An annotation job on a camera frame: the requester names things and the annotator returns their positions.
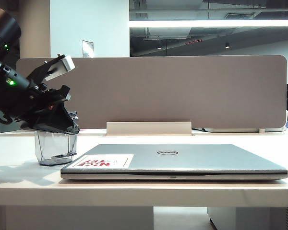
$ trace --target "transparent cup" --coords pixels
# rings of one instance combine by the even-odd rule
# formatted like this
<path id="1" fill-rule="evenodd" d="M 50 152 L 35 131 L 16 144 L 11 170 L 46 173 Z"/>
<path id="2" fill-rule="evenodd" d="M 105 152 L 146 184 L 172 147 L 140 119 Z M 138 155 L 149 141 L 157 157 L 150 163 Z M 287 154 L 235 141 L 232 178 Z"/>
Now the transparent cup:
<path id="1" fill-rule="evenodd" d="M 35 154 L 40 165 L 66 164 L 76 155 L 77 135 L 35 131 Z"/>

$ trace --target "desk surface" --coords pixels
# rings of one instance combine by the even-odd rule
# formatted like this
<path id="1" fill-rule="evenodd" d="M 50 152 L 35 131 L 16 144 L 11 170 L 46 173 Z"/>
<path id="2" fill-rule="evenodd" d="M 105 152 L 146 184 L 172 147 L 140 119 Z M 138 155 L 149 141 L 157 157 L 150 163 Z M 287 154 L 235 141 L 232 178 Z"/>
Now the desk surface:
<path id="1" fill-rule="evenodd" d="M 78 156 L 104 143 L 229 143 L 288 169 L 288 130 L 192 136 L 106 137 L 83 130 Z M 0 134 L 0 205 L 288 207 L 288 178 L 271 182 L 72 182 L 63 166 L 40 166 L 33 132 Z"/>

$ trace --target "white wall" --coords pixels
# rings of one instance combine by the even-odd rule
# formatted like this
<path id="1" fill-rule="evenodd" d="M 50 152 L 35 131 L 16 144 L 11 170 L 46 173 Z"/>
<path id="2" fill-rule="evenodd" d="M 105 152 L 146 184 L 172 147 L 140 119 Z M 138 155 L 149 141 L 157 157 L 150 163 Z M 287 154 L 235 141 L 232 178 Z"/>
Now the white wall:
<path id="1" fill-rule="evenodd" d="M 82 40 L 95 57 L 129 57 L 129 0 L 50 0 L 51 57 L 82 57 Z"/>
<path id="2" fill-rule="evenodd" d="M 20 0 L 20 58 L 50 57 L 49 0 Z"/>
<path id="3" fill-rule="evenodd" d="M 248 55 L 248 54 L 281 54 L 287 59 L 287 83 L 288 83 L 288 40 L 266 45 L 252 46 L 243 49 L 228 49 L 221 53 L 210 55 Z"/>

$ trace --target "black cylinder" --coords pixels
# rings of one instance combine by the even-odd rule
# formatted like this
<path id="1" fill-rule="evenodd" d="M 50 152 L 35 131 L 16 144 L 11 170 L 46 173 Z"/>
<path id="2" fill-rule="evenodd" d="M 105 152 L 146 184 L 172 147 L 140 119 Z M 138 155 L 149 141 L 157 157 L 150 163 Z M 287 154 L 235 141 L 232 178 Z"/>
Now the black cylinder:
<path id="1" fill-rule="evenodd" d="M 0 8 L 0 60 L 3 60 L 10 46 L 20 36 L 21 30 L 17 21 Z"/>

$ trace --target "red and white sticker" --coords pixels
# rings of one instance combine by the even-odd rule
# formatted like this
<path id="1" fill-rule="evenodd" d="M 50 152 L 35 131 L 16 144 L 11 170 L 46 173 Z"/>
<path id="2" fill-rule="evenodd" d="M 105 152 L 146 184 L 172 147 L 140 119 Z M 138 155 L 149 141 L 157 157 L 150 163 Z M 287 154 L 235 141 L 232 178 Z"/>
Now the red and white sticker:
<path id="1" fill-rule="evenodd" d="M 133 154 L 96 154 L 84 155 L 69 169 L 120 169 L 128 168 Z"/>

